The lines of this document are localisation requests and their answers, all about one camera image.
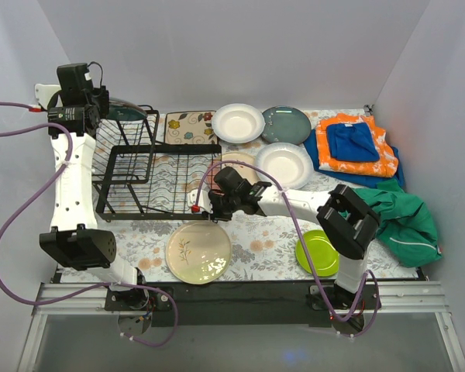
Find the folded blue fabric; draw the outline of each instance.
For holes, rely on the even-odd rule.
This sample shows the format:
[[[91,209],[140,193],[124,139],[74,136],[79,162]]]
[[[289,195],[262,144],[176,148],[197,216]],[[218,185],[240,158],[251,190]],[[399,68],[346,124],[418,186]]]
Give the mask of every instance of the folded blue fabric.
[[[337,178],[341,181],[352,182],[354,184],[361,184],[367,186],[368,188],[377,188],[377,184],[382,181],[389,181],[393,178],[398,181],[398,184],[401,188],[405,185],[405,176],[403,175],[403,167],[401,166],[401,161],[399,161],[398,149],[391,146],[391,149],[394,151],[394,155],[398,158],[398,170],[393,178],[384,178],[384,177],[375,177],[375,176],[363,176],[362,174],[349,174],[349,173],[340,173],[340,172],[331,172],[329,170],[319,170],[319,151],[317,150],[317,140],[315,139],[315,130],[310,132],[310,136],[303,142],[305,149],[308,152],[308,155],[312,159],[313,167],[316,171],[326,174],[328,176]]]
[[[331,157],[341,161],[378,161],[374,139],[365,122],[332,124],[326,129]]]

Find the white wall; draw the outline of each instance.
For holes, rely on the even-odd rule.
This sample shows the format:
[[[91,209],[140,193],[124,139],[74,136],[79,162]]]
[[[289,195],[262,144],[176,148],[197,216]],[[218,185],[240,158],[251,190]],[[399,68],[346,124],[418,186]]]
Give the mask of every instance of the white wall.
[[[375,102],[429,0],[39,0],[72,61],[161,111]]]
[[[65,63],[67,56],[36,1],[0,0],[0,100],[34,103],[33,84],[55,81],[57,65]],[[45,118],[20,108],[0,108],[0,131]],[[0,139],[0,226],[53,173],[51,153],[46,129]],[[34,299],[40,281],[53,274],[53,261],[38,244],[38,234],[48,231],[52,207],[50,190],[16,220],[0,246],[2,278],[26,298]],[[0,371],[16,370],[31,311],[0,291]]]
[[[440,279],[465,352],[465,1],[431,0],[376,103],[400,149],[408,191],[428,204]]]

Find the orange cloth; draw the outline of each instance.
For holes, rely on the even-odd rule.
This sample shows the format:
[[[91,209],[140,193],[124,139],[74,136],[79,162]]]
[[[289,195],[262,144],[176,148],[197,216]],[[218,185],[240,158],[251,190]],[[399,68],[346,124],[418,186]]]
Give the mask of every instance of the orange cloth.
[[[374,162],[357,163],[352,161],[339,161],[331,157],[325,130],[331,124],[338,124],[341,122],[348,124],[366,122],[372,133],[375,149],[379,153],[380,159]],[[315,128],[315,134],[317,136],[317,149],[319,150],[319,169],[379,177],[393,177],[398,169],[398,159],[394,156],[393,150],[386,143],[386,131],[375,125],[373,116],[338,114],[336,117],[321,120]]]

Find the green cloth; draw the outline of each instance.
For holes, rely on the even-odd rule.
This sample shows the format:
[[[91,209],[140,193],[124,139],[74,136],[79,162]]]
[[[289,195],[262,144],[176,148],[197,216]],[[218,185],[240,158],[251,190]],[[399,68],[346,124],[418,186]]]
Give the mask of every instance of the green cloth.
[[[379,182],[377,189],[354,191],[380,217],[377,238],[406,267],[418,267],[441,258],[437,230],[424,201],[405,193],[395,179]]]

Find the black wire dish rack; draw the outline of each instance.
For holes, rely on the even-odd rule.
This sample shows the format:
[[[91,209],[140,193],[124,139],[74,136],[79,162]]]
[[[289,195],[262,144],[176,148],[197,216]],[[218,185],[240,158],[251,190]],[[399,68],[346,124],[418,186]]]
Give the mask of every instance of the black wire dish rack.
[[[95,211],[105,221],[202,219],[191,213],[187,194],[221,160],[221,146],[162,143],[157,140],[159,112],[145,107],[143,120],[102,120],[98,127],[92,163]],[[207,177],[208,185],[218,168]]]

